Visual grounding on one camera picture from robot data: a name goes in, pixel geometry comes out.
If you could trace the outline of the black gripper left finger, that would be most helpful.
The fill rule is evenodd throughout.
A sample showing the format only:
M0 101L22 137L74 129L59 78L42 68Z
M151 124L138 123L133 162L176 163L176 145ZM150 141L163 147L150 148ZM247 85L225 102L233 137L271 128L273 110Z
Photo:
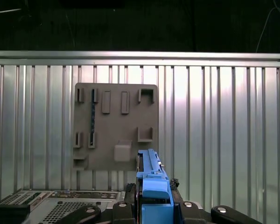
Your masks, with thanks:
M97 206L85 205L58 220L59 224L135 224L136 185L126 186L123 201L115 203L112 208L102 211Z

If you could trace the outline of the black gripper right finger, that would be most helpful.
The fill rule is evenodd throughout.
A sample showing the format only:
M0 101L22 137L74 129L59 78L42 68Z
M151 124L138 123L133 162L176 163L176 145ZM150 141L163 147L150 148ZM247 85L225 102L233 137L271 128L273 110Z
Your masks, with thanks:
M170 180L175 224L261 224L261 222L225 205L205 211L198 203L184 201L178 191L178 179Z

